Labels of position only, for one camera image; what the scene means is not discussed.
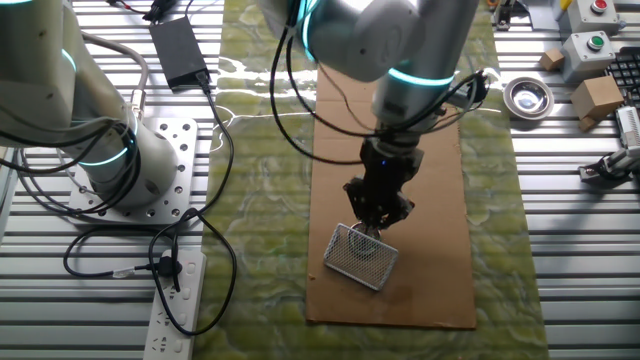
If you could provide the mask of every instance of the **green button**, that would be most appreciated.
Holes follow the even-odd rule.
[[[594,36],[591,38],[591,42],[593,43],[593,45],[595,46],[602,46],[604,45],[604,39],[601,38],[600,36]]]

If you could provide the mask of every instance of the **wire mesh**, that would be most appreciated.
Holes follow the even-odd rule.
[[[324,264],[380,291],[398,258],[398,250],[344,224],[338,224],[324,254]]]

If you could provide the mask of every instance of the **power strip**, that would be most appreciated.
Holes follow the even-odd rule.
[[[165,251],[162,255],[171,256],[171,250]],[[173,316],[183,328],[193,331],[198,322],[207,257],[200,251],[180,250],[178,261],[182,264],[182,271],[178,275],[181,291],[176,292],[171,278],[161,278],[160,283]],[[193,340],[173,326],[156,291],[143,360],[190,360]]]

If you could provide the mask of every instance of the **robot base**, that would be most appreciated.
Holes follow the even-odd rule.
[[[164,136],[178,158],[176,177],[169,190],[158,197],[154,202],[137,208],[113,208],[99,214],[91,214],[87,217],[95,220],[91,223],[104,225],[168,225],[176,222],[180,216],[190,207],[191,181],[193,178],[193,165],[195,160],[196,141],[198,138],[198,125],[193,119],[145,119],[149,130]],[[87,174],[82,168],[77,167],[76,180],[87,188],[91,188]],[[74,186],[71,192],[69,206],[84,209],[102,200],[93,194],[78,189]],[[87,224],[86,218],[70,218],[77,225]]]

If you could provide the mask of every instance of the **cardboard box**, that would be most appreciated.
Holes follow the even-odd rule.
[[[571,95],[573,108],[581,120],[600,121],[620,106],[624,99],[612,76],[585,80]]]
[[[545,70],[553,71],[562,65],[564,62],[564,55],[562,55],[560,49],[553,48],[545,52],[539,62]]]

